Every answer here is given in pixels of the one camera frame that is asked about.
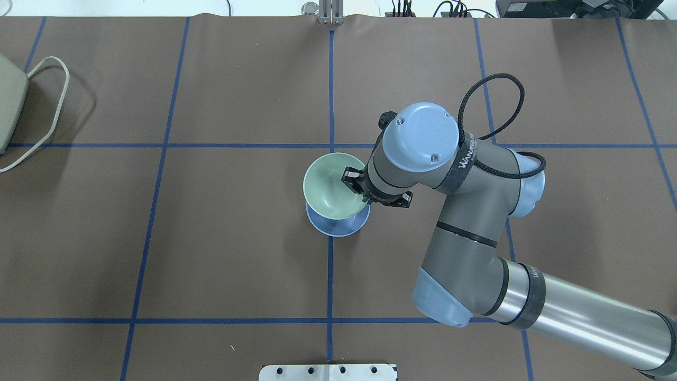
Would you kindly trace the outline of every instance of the brown table surface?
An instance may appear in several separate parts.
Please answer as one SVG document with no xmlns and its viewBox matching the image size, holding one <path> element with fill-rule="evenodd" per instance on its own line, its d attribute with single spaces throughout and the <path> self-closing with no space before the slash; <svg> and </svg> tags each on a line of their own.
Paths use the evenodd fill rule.
<svg viewBox="0 0 677 381">
<path fill-rule="evenodd" d="M 456 110 L 485 73 L 527 91 L 497 143 L 548 160 L 499 254 L 677 313 L 677 22 L 0 18 L 0 52 L 72 73 L 53 138 L 0 175 L 2 380 L 256 380 L 326 361 L 397 364 L 400 380 L 644 380 L 485 319 L 421 315 L 430 189 L 375 205 L 350 237 L 308 223 L 315 158 L 366 160 L 382 112 Z M 49 128 L 62 80 L 31 80 L 0 166 Z M 487 94 L 466 112 L 476 134 L 517 103 L 508 81 Z"/>
</svg>

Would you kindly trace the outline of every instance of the robotic arm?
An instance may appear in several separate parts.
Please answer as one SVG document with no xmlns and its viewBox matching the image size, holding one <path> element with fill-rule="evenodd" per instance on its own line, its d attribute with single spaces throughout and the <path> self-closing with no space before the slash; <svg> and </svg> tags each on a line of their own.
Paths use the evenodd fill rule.
<svg viewBox="0 0 677 381">
<path fill-rule="evenodd" d="M 545 162 L 459 127 L 472 91 L 458 125 L 432 103 L 384 113 L 368 164 L 343 174 L 342 181 L 368 203 L 409 207 L 415 184 L 447 195 L 419 269 L 416 307 L 453 327 L 464 327 L 473 314 L 491 317 L 601 353 L 650 378 L 677 380 L 674 318 L 497 257 L 507 217 L 526 216 L 540 199 Z M 541 159 L 541 165 L 526 156 Z"/>
</svg>

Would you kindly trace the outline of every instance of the metal clamp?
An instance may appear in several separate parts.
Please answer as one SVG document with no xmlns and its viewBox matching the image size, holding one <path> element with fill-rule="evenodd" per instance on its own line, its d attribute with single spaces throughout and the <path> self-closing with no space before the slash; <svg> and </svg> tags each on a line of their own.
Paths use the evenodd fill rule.
<svg viewBox="0 0 677 381">
<path fill-rule="evenodd" d="M 320 24 L 343 24 L 343 0 L 320 0 Z"/>
</svg>

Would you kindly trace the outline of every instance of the white background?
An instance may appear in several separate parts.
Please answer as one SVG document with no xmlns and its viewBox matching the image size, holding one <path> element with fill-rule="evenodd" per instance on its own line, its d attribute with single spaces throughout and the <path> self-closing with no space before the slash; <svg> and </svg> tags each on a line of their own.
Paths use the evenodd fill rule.
<svg viewBox="0 0 677 381">
<path fill-rule="evenodd" d="M 194 16 L 201 13 L 228 15 L 225 0 L 11 0 L 8 16 Z M 295 16 L 308 0 L 230 0 L 233 16 Z M 431 17 L 441 0 L 413 0 L 417 17 Z M 0 0 L 0 14 L 10 0 Z M 496 15 L 495 0 L 463 0 L 469 8 L 480 8 Z M 344 0 L 343 14 L 382 16 L 390 12 L 390 0 Z M 677 19 L 677 0 L 664 0 L 660 9 Z M 449 5 L 441 10 L 448 11 Z M 662 18 L 654 13 L 650 18 Z"/>
</svg>

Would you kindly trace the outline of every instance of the white metal plate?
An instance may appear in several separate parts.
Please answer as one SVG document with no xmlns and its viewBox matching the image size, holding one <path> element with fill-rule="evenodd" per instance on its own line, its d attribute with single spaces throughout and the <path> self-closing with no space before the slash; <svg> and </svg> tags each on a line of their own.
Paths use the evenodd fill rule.
<svg viewBox="0 0 677 381">
<path fill-rule="evenodd" d="M 268 365 L 259 381 L 397 381 L 397 365 Z"/>
</svg>

